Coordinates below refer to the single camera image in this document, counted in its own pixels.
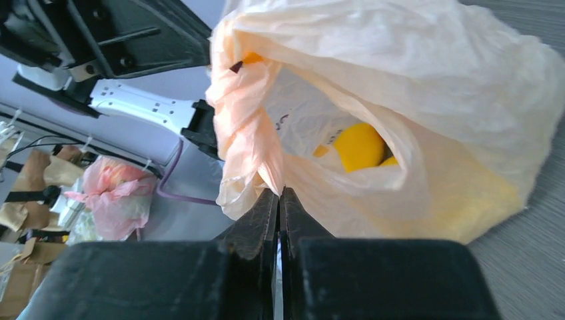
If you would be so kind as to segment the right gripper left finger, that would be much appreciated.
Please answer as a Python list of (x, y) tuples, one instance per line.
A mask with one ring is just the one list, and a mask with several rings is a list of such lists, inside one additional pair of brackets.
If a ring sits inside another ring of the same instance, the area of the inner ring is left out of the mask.
[(279, 198), (210, 241), (92, 242), (52, 264), (22, 319), (272, 319)]

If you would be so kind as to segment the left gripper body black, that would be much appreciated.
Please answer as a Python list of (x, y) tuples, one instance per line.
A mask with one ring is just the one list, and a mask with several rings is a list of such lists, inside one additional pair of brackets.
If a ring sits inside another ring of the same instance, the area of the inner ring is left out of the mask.
[(2, 1), (1, 54), (51, 73), (66, 70), (76, 82), (100, 77), (73, 6), (73, 1)]

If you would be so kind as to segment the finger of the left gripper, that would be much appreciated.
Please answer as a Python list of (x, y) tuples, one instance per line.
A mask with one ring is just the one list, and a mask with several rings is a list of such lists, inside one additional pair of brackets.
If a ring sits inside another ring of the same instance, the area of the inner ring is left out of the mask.
[(210, 63), (211, 28), (182, 1), (69, 1), (67, 8), (107, 79)]

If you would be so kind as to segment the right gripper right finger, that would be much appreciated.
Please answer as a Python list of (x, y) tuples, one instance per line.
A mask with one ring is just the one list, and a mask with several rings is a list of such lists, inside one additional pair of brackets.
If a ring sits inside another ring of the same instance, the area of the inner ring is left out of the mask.
[(470, 250), (438, 239), (333, 236), (286, 188), (279, 200), (285, 319), (499, 319)]

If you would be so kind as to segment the yellow fake lemon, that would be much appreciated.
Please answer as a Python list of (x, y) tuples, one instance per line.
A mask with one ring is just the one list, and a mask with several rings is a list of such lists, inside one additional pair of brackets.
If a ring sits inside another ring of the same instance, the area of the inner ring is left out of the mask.
[(358, 123), (345, 129), (332, 145), (347, 173), (377, 167), (384, 158), (384, 140), (367, 123)]

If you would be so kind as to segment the translucent plastic bag banana print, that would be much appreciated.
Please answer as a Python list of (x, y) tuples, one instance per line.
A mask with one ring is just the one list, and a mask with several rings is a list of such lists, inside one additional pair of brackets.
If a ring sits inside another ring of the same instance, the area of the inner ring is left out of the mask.
[[(469, 243), (526, 206), (564, 112), (564, 59), (458, 1), (242, 1), (211, 36), (217, 204), (294, 189), (339, 237)], [(385, 143), (347, 173), (334, 140)]]

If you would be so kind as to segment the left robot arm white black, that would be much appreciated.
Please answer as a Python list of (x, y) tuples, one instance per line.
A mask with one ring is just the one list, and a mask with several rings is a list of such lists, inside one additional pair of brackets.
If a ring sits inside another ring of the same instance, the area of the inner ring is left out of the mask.
[(80, 115), (121, 115), (217, 157), (213, 109), (125, 84), (209, 64), (211, 28), (182, 1), (2, 1), (1, 54), (13, 81)]

